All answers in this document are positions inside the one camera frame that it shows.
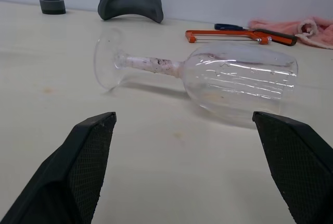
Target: pink towel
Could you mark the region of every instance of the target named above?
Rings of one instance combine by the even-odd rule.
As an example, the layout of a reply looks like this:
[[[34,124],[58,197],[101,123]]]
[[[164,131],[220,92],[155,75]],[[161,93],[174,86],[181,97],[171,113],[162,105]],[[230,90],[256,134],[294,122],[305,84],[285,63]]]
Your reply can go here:
[[[310,17],[303,21],[271,22],[252,20],[250,29],[267,29],[297,36],[304,44],[333,49],[333,20]]]

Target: black rubber ring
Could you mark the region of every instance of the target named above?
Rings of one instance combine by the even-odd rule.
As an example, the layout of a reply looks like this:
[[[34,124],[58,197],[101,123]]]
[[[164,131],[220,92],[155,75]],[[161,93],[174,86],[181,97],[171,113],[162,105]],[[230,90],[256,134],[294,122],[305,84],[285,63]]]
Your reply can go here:
[[[66,13],[63,0],[40,0],[40,5],[43,14],[61,15]]]

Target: clear plastic glass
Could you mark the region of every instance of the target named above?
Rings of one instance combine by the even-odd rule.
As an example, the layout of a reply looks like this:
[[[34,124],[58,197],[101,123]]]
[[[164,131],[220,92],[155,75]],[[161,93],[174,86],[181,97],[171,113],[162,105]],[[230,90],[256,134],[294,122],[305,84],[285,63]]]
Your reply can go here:
[[[168,74],[183,80],[195,103],[232,122],[249,123],[254,111],[280,114],[296,83],[295,58],[256,45],[211,43],[174,62],[127,54],[119,48],[122,39],[113,29],[98,40],[94,67],[101,86],[114,88],[130,68]]]

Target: gray rubber object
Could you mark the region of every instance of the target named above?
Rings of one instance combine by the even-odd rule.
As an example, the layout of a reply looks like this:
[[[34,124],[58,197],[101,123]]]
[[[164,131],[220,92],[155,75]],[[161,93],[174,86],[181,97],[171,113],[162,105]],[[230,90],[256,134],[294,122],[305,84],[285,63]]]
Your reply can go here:
[[[61,15],[66,13],[63,0],[40,0],[40,5],[43,14]]]
[[[100,0],[97,11],[103,20],[127,14],[141,15],[158,23],[163,20],[161,0]]]

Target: table surface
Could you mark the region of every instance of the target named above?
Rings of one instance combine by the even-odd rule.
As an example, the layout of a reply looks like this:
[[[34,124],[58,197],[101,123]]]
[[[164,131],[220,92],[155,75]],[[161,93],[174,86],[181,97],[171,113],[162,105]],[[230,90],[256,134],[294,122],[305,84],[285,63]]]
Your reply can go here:
[[[93,223],[294,223],[255,129],[226,125],[195,106],[173,77],[133,74],[112,92],[97,84],[94,46],[112,27],[133,38],[129,48],[138,55],[184,60],[200,46],[187,43],[185,30],[212,25],[138,16],[104,22],[96,12],[51,16],[0,2],[0,217],[75,124],[115,111]],[[294,56],[300,84],[325,88],[301,92],[305,110],[294,116],[332,145],[333,51],[263,47]]]

